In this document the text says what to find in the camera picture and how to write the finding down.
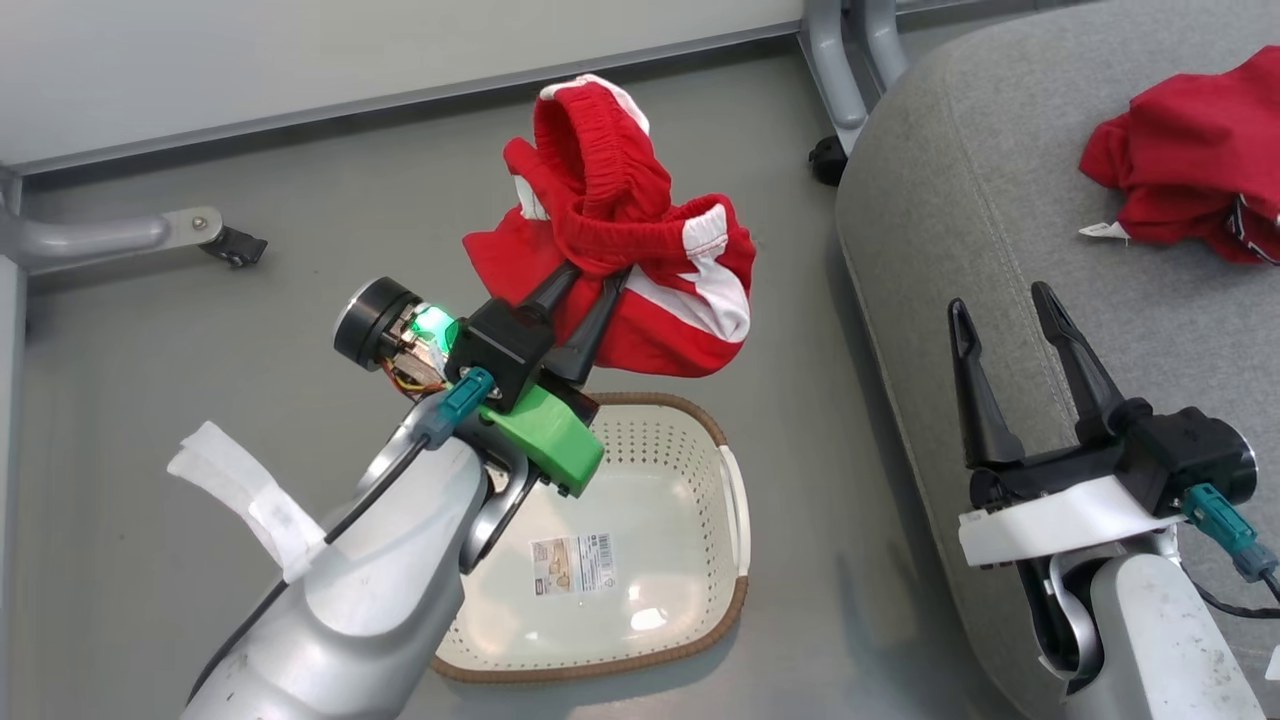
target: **gray couch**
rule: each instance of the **gray couch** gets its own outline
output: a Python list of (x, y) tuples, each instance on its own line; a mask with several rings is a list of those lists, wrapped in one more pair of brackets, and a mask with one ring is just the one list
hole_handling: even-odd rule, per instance
[[(1275, 0), (1119, 0), (991, 27), (937, 50), (887, 94), (851, 154), (837, 215), (849, 269), (951, 591), (987, 673), (1030, 717), (1062, 692), (1036, 661), (1012, 569), (970, 569), (945, 309), (968, 302), (1006, 419), (1029, 452), (1074, 445), (1074, 409), (1028, 287), (1050, 282), (1120, 389), (1158, 411), (1197, 405), (1260, 457), (1243, 511), (1280, 548), (1280, 269), (1229, 265), (1199, 242), (1089, 240), (1120, 197), (1076, 169), (1091, 131), (1180, 72), (1228, 70), (1280, 44)], [(1188, 570), (1228, 602), (1267, 606), (1199, 533)], [(1280, 621), (1215, 615), (1268, 716)]]

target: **white board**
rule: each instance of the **white board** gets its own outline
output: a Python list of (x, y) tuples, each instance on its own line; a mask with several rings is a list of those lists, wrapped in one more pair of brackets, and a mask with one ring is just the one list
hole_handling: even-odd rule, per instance
[(0, 165), (35, 172), (413, 101), (794, 23), (801, 4), (0, 0)]

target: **basket handle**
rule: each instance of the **basket handle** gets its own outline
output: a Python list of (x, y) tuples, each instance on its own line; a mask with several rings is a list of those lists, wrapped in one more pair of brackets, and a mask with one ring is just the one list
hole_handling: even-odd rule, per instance
[(742, 471), (737, 468), (737, 457), (727, 445), (718, 450), (721, 478), (728, 501), (730, 543), (733, 546), (733, 560), (737, 561), (737, 575), (741, 578), (751, 566), (751, 512), (746, 507), (746, 486), (742, 483)]

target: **laundry basket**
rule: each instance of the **laundry basket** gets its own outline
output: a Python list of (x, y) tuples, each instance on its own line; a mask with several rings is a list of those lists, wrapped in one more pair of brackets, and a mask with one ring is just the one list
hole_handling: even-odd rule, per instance
[(463, 578), (433, 667), (470, 683), (545, 683), (701, 652), (737, 621), (751, 525), (737, 461), (700, 407), (595, 396), (604, 460), (581, 498), (539, 484)]

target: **red clothing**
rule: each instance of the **red clothing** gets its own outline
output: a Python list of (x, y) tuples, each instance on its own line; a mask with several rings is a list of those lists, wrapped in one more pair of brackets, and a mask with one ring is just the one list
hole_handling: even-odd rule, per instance
[(631, 96), (595, 76), (553, 85), (534, 105), (534, 141), (503, 158), (520, 204), (493, 232), (463, 238), (489, 293), (518, 302), (564, 260), (582, 278), (556, 314), (559, 342), (635, 265), (596, 365), (701, 377), (737, 354), (750, 327), (755, 247), (722, 195), (671, 202), (649, 120)]
[(1093, 131), (1080, 170), (1124, 191), (1134, 240), (1202, 237), (1234, 263), (1280, 264), (1280, 46), (1134, 97)]

